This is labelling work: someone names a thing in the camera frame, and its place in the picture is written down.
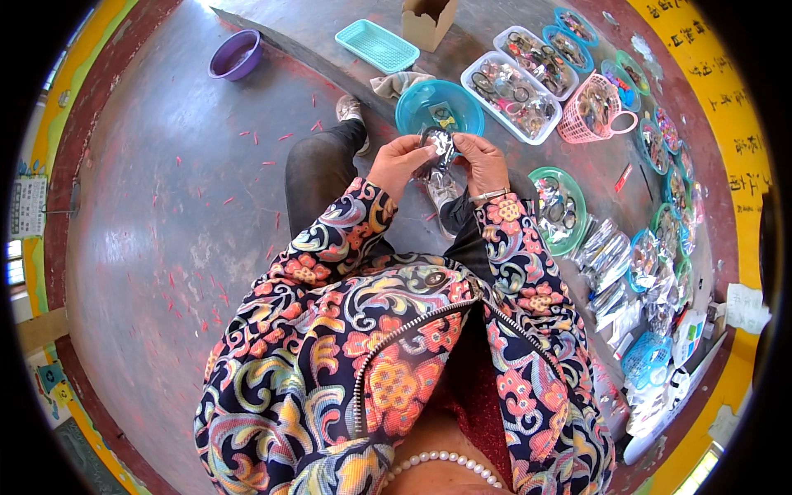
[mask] cloth rag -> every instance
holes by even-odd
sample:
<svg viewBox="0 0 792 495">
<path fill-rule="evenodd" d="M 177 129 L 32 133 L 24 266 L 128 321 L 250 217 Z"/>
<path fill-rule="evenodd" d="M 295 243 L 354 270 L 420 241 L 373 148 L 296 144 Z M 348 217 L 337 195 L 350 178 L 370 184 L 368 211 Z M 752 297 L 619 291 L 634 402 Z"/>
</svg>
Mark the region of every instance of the cloth rag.
<svg viewBox="0 0 792 495">
<path fill-rule="evenodd" d="M 374 93 L 383 98 L 400 97 L 407 88 L 417 82 L 437 79 L 431 74 L 421 72 L 397 72 L 384 78 L 373 78 L 369 82 Z"/>
</svg>

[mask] right hand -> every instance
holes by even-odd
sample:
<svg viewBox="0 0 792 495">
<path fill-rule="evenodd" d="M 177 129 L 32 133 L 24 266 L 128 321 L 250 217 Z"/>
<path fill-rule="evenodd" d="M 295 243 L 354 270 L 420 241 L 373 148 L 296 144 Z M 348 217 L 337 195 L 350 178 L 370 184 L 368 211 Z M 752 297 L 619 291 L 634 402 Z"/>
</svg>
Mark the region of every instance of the right hand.
<svg viewBox="0 0 792 495">
<path fill-rule="evenodd" d="M 477 135 L 456 133 L 454 146 L 463 155 L 457 157 L 454 163 L 467 172 L 470 197 L 509 187 L 506 158 L 492 143 Z M 485 200 L 476 201 L 476 206 L 484 203 Z"/>
</svg>

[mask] purple plastic basin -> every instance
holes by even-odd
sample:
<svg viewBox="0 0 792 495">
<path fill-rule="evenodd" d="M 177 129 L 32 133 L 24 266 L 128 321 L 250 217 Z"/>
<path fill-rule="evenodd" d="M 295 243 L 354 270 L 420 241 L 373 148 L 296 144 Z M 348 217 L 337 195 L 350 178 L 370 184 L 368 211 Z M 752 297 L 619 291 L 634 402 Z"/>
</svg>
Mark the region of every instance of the purple plastic basin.
<svg viewBox="0 0 792 495">
<path fill-rule="evenodd" d="M 243 29 L 228 38 L 209 62 L 209 77 L 236 81 L 245 77 L 261 59 L 261 33 Z"/>
</svg>

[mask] left hand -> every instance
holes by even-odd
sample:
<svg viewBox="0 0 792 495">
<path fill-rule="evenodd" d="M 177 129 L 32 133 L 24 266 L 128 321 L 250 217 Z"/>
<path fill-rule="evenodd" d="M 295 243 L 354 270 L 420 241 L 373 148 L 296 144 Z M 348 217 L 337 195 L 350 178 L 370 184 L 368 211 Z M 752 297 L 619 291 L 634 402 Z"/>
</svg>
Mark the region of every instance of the left hand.
<svg viewBox="0 0 792 495">
<path fill-rule="evenodd" d="M 398 203 L 413 171 L 435 155 L 434 145 L 418 148 L 419 135 L 404 135 L 379 148 L 366 180 L 387 192 Z"/>
</svg>

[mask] sneaker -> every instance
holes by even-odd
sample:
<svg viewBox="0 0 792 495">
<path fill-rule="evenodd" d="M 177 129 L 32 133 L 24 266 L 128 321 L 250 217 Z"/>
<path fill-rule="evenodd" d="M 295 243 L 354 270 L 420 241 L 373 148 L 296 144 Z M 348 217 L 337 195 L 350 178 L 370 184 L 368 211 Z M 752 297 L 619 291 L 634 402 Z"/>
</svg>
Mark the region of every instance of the sneaker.
<svg viewBox="0 0 792 495">
<path fill-rule="evenodd" d="M 429 197 L 432 199 L 432 203 L 435 205 L 435 211 L 437 211 L 437 222 L 440 224 L 440 232 L 443 233 L 445 238 L 454 240 L 456 239 L 456 234 L 452 234 L 445 228 L 443 222 L 440 220 L 440 212 L 443 209 L 443 205 L 457 199 L 459 197 L 459 191 L 456 189 L 456 183 L 451 176 L 444 177 L 442 173 L 438 169 L 432 169 L 432 175 L 429 177 L 429 180 L 426 181 L 426 192 L 429 194 Z"/>
<path fill-rule="evenodd" d="M 363 113 L 360 112 L 360 102 L 355 99 L 355 97 L 348 94 L 338 98 L 338 102 L 336 103 L 336 118 L 339 122 L 349 119 L 358 119 L 360 122 L 363 122 L 363 126 L 366 125 L 366 123 L 363 121 Z M 360 148 L 356 154 L 358 156 L 366 154 L 369 144 L 368 133 L 366 133 L 366 141 L 363 143 L 363 147 Z"/>
</svg>

